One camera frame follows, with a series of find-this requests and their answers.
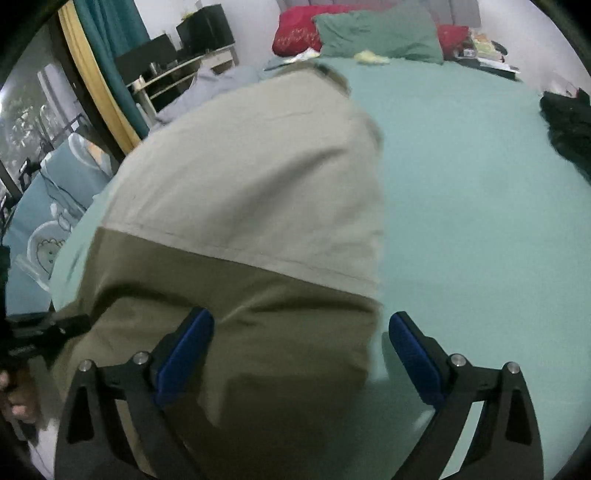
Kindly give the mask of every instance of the screw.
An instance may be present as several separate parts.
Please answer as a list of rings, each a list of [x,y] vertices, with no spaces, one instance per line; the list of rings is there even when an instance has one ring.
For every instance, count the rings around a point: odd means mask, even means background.
[[[150,354],[148,352],[138,352],[134,355],[134,363],[136,365],[144,365],[150,359]]]
[[[521,367],[518,364],[516,364],[515,362],[509,362],[507,364],[507,370],[515,375],[515,374],[518,374],[519,372],[521,372]]]
[[[450,360],[452,361],[452,365],[455,365],[456,367],[463,367],[466,365],[466,357],[460,353],[454,353],[450,357]]]
[[[84,360],[80,363],[80,365],[78,365],[78,370],[81,372],[88,372],[88,370],[90,370],[94,364],[95,363],[92,360]]]

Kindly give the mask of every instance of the curtain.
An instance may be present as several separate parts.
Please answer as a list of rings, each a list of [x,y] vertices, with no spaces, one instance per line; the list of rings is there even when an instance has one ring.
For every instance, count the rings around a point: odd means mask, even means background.
[[[76,12],[113,97],[141,138],[148,125],[123,83],[115,59],[150,40],[134,0],[74,0]]]
[[[93,55],[72,0],[62,7],[59,17],[76,68],[78,68],[80,76],[83,78],[100,115],[105,120],[115,141],[123,153],[127,155],[141,140],[111,94],[111,90]]]

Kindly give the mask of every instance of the grey blanket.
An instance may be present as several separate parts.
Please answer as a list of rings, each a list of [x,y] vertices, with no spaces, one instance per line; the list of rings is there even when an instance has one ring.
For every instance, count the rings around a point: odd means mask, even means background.
[[[235,67],[220,75],[216,75],[211,69],[202,68],[197,72],[189,89],[170,105],[160,110],[156,116],[156,124],[151,128],[150,132],[172,123],[185,113],[221,93],[231,92],[237,88],[257,83],[261,79],[259,72],[254,67]]]

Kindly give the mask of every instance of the yellow cloth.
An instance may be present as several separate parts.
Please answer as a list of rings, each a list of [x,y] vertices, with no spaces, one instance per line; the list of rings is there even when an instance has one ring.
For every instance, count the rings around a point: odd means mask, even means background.
[[[374,52],[370,50],[364,50],[359,52],[353,57],[357,60],[358,63],[363,63],[366,65],[385,65],[390,63],[390,59],[387,57],[382,57],[381,55],[376,55]]]

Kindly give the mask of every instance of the wall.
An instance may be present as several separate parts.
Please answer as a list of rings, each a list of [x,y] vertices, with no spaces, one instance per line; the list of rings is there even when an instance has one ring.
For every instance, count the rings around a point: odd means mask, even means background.
[[[583,63],[558,27],[530,0],[479,0],[479,4],[483,31],[507,48],[507,62],[521,69],[525,83],[542,91],[562,77],[591,92],[591,77]]]
[[[203,0],[203,5],[221,3],[236,40],[242,64],[261,66],[272,56],[271,44],[279,20],[275,0]],[[151,38],[166,32],[178,48],[176,26],[185,13],[196,10],[194,0],[135,0]]]

